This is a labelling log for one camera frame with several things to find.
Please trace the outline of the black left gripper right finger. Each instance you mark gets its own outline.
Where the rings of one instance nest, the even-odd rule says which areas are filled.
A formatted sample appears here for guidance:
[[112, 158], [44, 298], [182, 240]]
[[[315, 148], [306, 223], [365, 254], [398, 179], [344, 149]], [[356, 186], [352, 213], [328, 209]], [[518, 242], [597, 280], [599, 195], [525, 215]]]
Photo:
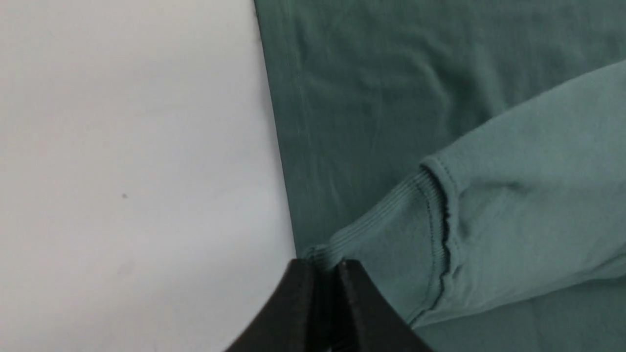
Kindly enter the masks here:
[[431, 352], [380, 294], [363, 265], [335, 266], [334, 352]]

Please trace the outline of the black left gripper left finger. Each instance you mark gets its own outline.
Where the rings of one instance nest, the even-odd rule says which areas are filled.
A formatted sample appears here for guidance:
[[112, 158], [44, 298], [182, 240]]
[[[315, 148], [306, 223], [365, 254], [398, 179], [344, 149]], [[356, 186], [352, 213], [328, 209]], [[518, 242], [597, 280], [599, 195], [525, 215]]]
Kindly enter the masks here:
[[317, 275], [302, 259], [288, 263], [272, 296], [228, 352], [317, 352]]

